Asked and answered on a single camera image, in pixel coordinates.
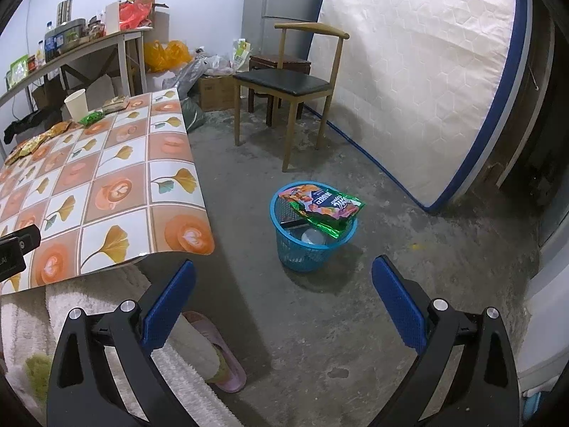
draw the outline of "pink slipper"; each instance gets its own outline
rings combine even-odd
[[[234,394],[241,390],[247,382],[247,374],[245,374],[245,370],[241,364],[239,364],[237,358],[235,358],[233,353],[231,353],[231,350],[223,340],[223,337],[221,337],[217,327],[215,327],[208,318],[197,311],[188,311],[184,313],[184,316],[188,319],[190,324],[194,326],[199,333],[201,333],[201,335],[208,339],[212,344],[218,346],[221,350],[221,354],[227,362],[227,366],[229,367],[229,372],[231,374],[230,378],[227,382],[216,385],[221,390],[229,394]]]

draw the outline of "metal bolt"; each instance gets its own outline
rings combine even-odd
[[[132,300],[125,300],[121,303],[121,311],[129,312],[133,311],[135,303]]]
[[[69,317],[71,319],[77,319],[79,316],[81,316],[81,308],[74,308],[69,312]]]
[[[486,314],[492,319],[496,319],[498,316],[500,316],[500,313],[494,307],[486,309]]]
[[[444,311],[448,308],[448,303],[442,298],[436,298],[432,301],[432,305],[439,311]]]

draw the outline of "chair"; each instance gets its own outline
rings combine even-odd
[[[240,144],[240,109],[241,109],[241,86],[252,88],[259,93],[276,96],[290,102],[288,110],[288,124],[286,131],[286,139],[284,142],[284,157],[282,171],[286,172],[290,161],[290,152],[292,150],[292,138],[294,136],[294,125],[297,116],[298,104],[311,99],[326,96],[324,110],[322,112],[322,120],[318,129],[318,138],[316,149],[322,144],[324,136],[324,127],[326,125],[326,116],[332,102],[332,94],[334,93],[334,85],[338,76],[338,67],[340,66],[340,56],[342,54],[342,45],[345,39],[350,37],[349,34],[339,29],[331,27],[319,22],[287,22],[284,24],[275,24],[275,29],[282,29],[281,43],[279,45],[279,59],[276,69],[251,70],[249,72],[238,73],[233,76],[235,79],[235,145]],[[322,35],[330,35],[338,37],[336,45],[336,55],[332,64],[332,73],[330,80],[327,82],[312,75],[295,72],[293,70],[283,69],[284,45],[287,30],[304,31],[319,33]],[[276,124],[277,108],[272,108],[272,126]]]

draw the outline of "blue gripper pad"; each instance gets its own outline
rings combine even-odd
[[[193,263],[186,261],[146,314],[142,323],[140,346],[148,355],[152,350],[164,346],[195,285],[196,272]]]
[[[373,261],[372,281],[401,339],[420,355],[427,346],[425,319],[397,273],[382,257]]]

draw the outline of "stool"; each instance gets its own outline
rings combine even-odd
[[[254,69],[276,69],[278,64],[279,56],[278,54],[256,54],[251,55],[249,58],[249,70]],[[293,56],[285,55],[283,58],[283,69],[296,70],[297,72],[302,72],[303,74],[310,74],[310,61],[305,61],[304,59],[298,59]],[[255,95],[261,98],[268,98],[267,101],[267,115],[265,123],[267,126],[272,125],[272,108],[274,104],[274,96],[268,94],[255,93],[255,90],[249,88],[249,98],[248,98],[248,111],[253,112],[255,106]],[[278,101],[278,107],[281,106],[281,99]],[[297,111],[297,120],[302,116],[302,108],[304,103],[299,104]]]

